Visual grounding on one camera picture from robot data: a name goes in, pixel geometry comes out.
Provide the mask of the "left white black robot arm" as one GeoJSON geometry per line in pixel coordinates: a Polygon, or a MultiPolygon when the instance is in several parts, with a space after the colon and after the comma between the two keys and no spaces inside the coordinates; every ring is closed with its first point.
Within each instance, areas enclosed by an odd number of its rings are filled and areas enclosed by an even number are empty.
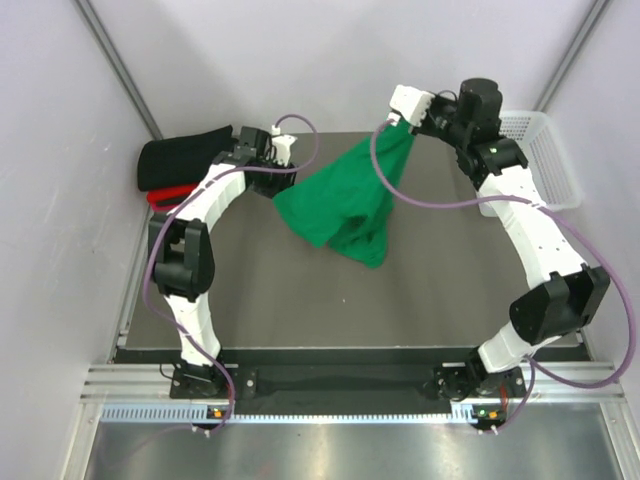
{"type": "Polygon", "coordinates": [[[181,342],[174,362],[172,399],[213,399],[225,395],[225,370],[209,307],[215,274],[210,233],[223,213],[248,190],[271,198],[295,182],[292,147],[297,138],[274,126],[241,129],[231,151],[216,155],[195,191],[148,225],[147,274],[171,311],[181,342]]]}

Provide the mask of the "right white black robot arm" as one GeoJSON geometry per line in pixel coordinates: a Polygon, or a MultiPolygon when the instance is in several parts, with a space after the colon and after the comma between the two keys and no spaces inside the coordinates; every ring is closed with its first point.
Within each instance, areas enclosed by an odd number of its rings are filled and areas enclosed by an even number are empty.
{"type": "Polygon", "coordinates": [[[528,159],[501,132],[498,84],[472,78],[452,99],[417,90],[403,116],[414,133],[451,146],[476,197],[490,204],[522,263],[528,292],[509,307],[509,321],[465,362],[465,395],[492,394],[504,377],[540,348],[589,325],[610,286],[544,213],[528,159]]]}

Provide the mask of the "folded black t-shirt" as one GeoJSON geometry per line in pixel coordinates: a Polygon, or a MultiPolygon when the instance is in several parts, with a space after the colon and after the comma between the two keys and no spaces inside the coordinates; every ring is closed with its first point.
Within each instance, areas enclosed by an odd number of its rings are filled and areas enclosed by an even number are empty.
{"type": "Polygon", "coordinates": [[[209,132],[146,143],[137,161],[137,187],[150,192],[187,184],[198,184],[221,152],[236,143],[233,126],[209,132]]]}

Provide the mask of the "folded red t-shirt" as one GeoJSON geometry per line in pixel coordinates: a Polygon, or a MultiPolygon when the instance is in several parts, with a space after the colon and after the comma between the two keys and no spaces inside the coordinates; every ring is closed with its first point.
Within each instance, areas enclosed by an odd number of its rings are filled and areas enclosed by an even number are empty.
{"type": "Polygon", "coordinates": [[[186,184],[152,190],[146,194],[146,200],[153,211],[169,211],[186,200],[196,187],[196,184],[186,184]]]}

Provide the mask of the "white perforated plastic basket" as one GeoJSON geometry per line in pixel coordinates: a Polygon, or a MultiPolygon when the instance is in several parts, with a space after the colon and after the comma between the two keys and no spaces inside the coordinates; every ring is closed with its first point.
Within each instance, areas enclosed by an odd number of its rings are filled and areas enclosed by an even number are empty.
{"type": "Polygon", "coordinates": [[[500,133],[520,146],[548,208],[554,212],[578,208],[583,195],[554,121],[529,110],[503,110],[500,118],[500,133]]]}

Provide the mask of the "aluminium frame rail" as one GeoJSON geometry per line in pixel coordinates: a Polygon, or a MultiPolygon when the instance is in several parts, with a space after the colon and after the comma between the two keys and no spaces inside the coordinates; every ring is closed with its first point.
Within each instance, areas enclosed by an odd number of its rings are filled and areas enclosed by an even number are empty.
{"type": "MultiPolygon", "coordinates": [[[[567,380],[595,383],[614,372],[606,362],[544,362],[543,367],[567,380]]],[[[170,381],[154,365],[93,365],[89,368],[80,399],[83,402],[153,403],[169,399],[170,381]]],[[[623,402],[624,390],[618,383],[598,389],[581,389],[556,381],[541,371],[536,372],[534,403],[623,402]]]]}

